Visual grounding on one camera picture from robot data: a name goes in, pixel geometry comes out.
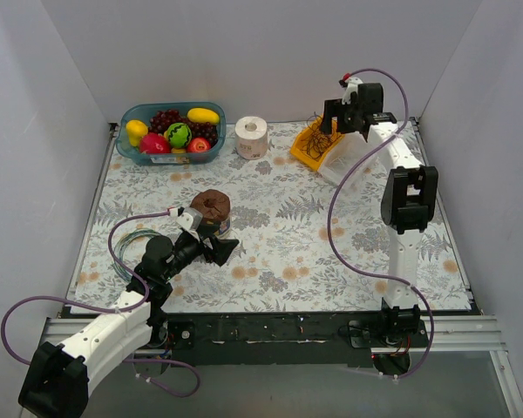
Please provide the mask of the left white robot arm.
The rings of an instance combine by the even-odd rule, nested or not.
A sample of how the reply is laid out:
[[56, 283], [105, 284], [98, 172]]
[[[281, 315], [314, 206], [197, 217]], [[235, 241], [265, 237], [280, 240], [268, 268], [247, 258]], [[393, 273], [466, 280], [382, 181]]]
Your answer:
[[19, 404], [38, 417], [81, 416], [95, 387], [132, 352], [166, 342], [162, 307], [172, 292], [171, 278], [197, 258], [223, 266], [238, 244], [189, 232], [175, 241], [163, 235], [149, 239], [110, 313], [57, 345], [43, 343], [33, 354]]

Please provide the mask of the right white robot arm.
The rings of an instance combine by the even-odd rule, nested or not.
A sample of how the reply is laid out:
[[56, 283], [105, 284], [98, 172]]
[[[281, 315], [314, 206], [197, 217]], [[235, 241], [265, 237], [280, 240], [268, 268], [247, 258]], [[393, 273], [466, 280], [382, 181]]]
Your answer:
[[377, 318], [358, 331], [393, 347], [418, 332], [422, 300], [414, 286], [418, 247], [434, 217], [438, 170], [413, 155], [401, 137], [402, 127], [383, 111], [381, 84], [365, 83], [355, 76], [340, 84], [343, 97], [325, 101], [320, 129], [324, 133], [358, 132], [371, 148], [345, 176], [350, 178], [372, 157], [388, 172], [380, 214], [390, 233], [389, 272], [384, 275], [390, 284]]

